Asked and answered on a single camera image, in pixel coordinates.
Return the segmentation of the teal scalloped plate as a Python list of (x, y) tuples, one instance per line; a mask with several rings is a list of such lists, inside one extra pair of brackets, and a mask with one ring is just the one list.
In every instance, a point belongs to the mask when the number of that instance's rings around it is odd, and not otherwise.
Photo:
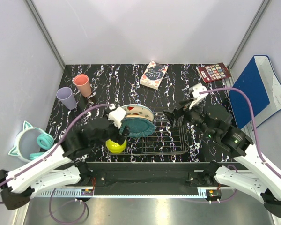
[(122, 133), (127, 126), (129, 127), (128, 136), (131, 138), (146, 137), (155, 132), (155, 125), (146, 118), (125, 118), (122, 121), (120, 133)]

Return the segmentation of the lilac cup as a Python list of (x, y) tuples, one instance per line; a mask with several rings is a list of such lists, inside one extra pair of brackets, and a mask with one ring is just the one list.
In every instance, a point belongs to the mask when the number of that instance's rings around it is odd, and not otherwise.
[(60, 88), (56, 93), (56, 97), (69, 110), (73, 110), (77, 107), (73, 91), (69, 87)]

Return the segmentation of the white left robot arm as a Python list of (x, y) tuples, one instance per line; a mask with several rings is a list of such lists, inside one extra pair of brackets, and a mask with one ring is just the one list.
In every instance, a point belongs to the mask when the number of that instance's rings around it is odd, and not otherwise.
[(55, 169), (86, 155), (92, 143), (112, 140), (123, 144), (129, 131), (128, 127), (120, 130), (125, 118), (125, 112), (109, 112), (77, 130), (72, 129), (78, 121), (74, 119), (62, 138), (46, 153), (18, 169), (0, 170), (0, 203), (8, 210), (15, 210), (44, 191), (77, 183), (88, 185), (92, 174), (84, 163), (77, 163), (59, 172), (55, 172)]

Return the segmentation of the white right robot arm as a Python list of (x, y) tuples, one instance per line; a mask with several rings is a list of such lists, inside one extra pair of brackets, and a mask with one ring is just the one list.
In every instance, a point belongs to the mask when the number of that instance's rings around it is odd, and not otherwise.
[(222, 105), (204, 108), (187, 106), (164, 111), (170, 124), (175, 126), (180, 117), (209, 136), (215, 145), (230, 157), (249, 169), (256, 179), (234, 172), (217, 163), (210, 162), (201, 175), (202, 180), (213, 186), (216, 183), (230, 186), (261, 202), (273, 215), (281, 218), (281, 170), (259, 154), (253, 140), (231, 124), (232, 115)]

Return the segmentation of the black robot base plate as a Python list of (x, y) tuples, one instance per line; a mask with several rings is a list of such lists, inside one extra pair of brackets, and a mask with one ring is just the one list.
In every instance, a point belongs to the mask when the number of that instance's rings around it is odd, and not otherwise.
[(84, 181), (54, 187), (41, 197), (206, 198), (219, 184), (207, 172), (211, 163), (88, 163)]

